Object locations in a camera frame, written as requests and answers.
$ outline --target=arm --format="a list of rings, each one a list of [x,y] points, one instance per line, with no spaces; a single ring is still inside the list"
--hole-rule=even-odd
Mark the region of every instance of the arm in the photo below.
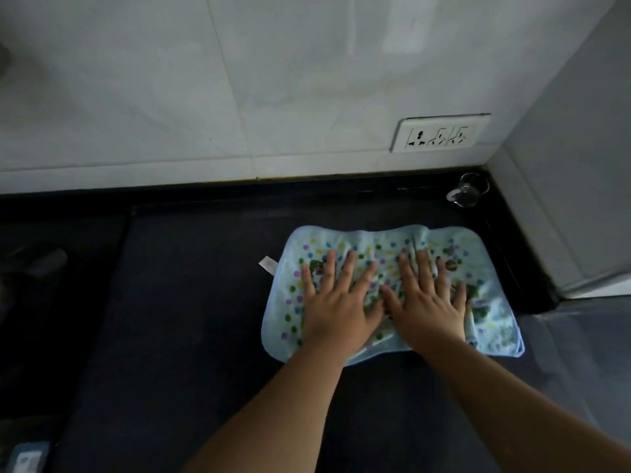
[[[399,259],[403,307],[383,290],[399,334],[452,389],[469,421],[503,471],[629,471],[631,452],[565,412],[464,341],[466,291],[449,298],[444,261],[432,278],[427,253],[418,254],[418,280]]]
[[[383,303],[365,315],[363,298],[375,275],[371,265],[349,292],[356,253],[335,283],[335,251],[327,255],[320,293],[307,264],[304,346],[239,413],[222,426],[182,473],[313,472],[324,420],[346,359],[379,325]]]

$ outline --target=white outlet plate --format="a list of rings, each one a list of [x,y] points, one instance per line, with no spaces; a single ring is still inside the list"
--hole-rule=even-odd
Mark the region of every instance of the white outlet plate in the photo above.
[[[490,114],[404,119],[399,123],[391,151],[471,147],[490,119]]]

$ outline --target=finger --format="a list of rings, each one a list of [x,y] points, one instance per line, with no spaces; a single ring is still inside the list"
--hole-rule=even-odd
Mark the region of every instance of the finger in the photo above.
[[[328,294],[333,290],[335,283],[335,251],[329,249],[326,254],[326,264],[324,265],[324,274],[320,280],[320,292]]]
[[[436,294],[445,302],[449,303],[451,301],[451,280],[447,277],[445,261],[443,259],[437,259],[436,266],[438,267],[438,277],[435,282]]]
[[[399,255],[399,271],[401,272],[401,284],[405,294],[411,296],[420,292],[421,289],[418,287],[416,276],[412,266],[409,264],[408,255],[404,252],[401,252]]]
[[[357,283],[353,286],[352,292],[358,293],[362,299],[370,289],[370,284],[372,283],[372,279],[375,277],[377,273],[377,264],[372,262],[368,268],[364,271],[362,276],[357,279]]]
[[[366,327],[369,335],[379,326],[385,314],[384,300],[379,299],[372,307],[372,310],[368,312],[368,315],[366,315]]]
[[[381,292],[382,299],[386,304],[386,309],[392,312],[392,316],[396,318],[402,315],[404,313],[403,305],[396,293],[388,286],[381,286],[379,290]]]
[[[430,270],[430,261],[425,249],[416,253],[416,261],[418,262],[418,284],[421,286],[421,290],[426,294],[436,293],[432,271]]]
[[[344,261],[344,265],[342,267],[342,272],[338,278],[338,286],[336,287],[336,290],[348,292],[350,289],[351,282],[353,281],[353,270],[355,268],[356,256],[357,253],[354,250],[348,251],[346,260]]]
[[[453,303],[454,309],[458,310],[461,314],[464,314],[467,306],[467,284],[460,281],[456,288],[456,296]]]
[[[309,270],[309,264],[303,262],[300,266],[302,274],[302,284],[305,290],[305,299],[311,299],[316,294],[316,288],[314,287],[313,280],[311,280],[311,271]]]

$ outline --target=folded cloth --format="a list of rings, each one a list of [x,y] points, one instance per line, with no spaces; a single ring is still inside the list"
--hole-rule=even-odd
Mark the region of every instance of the folded cloth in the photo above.
[[[417,272],[416,252],[426,249],[435,275],[436,260],[442,258],[446,261],[453,293],[458,281],[467,284],[471,308],[464,320],[466,340],[487,355],[519,357],[524,353],[524,342],[515,316],[485,246],[475,232],[460,227],[430,230],[421,225],[379,232],[341,232],[303,226],[287,240],[263,316],[263,347],[275,359],[287,361],[302,345],[305,307],[300,266],[304,262],[309,264],[315,288],[318,289],[329,249],[336,251],[336,277],[351,249],[357,251],[353,280],[361,276],[370,262],[377,263],[377,275],[364,299],[366,311],[377,301],[382,284],[390,286],[401,301],[405,301],[398,256],[402,251],[408,253]],[[399,350],[409,350],[409,347],[396,333],[392,318],[387,313],[363,348],[346,364],[352,365],[379,353]]]

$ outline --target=hand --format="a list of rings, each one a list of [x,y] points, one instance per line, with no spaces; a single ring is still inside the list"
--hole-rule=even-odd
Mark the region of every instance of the hand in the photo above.
[[[445,261],[438,259],[436,282],[430,271],[427,252],[416,254],[418,280],[406,254],[399,256],[401,282],[405,292],[405,307],[388,286],[381,291],[386,307],[392,312],[399,335],[418,353],[422,353],[428,340],[436,334],[448,335],[464,341],[464,313],[466,311],[466,284],[460,282],[456,297],[450,300],[451,281],[447,277]]]
[[[384,316],[384,304],[383,300],[379,299],[368,315],[363,311],[363,299],[370,288],[370,281],[377,273],[375,263],[367,267],[351,289],[357,253],[354,250],[348,253],[337,285],[335,256],[333,249],[327,253],[320,293],[316,293],[309,266],[306,263],[302,264],[302,282],[305,289],[302,341],[305,347],[325,344],[346,360],[362,348],[377,328]]]

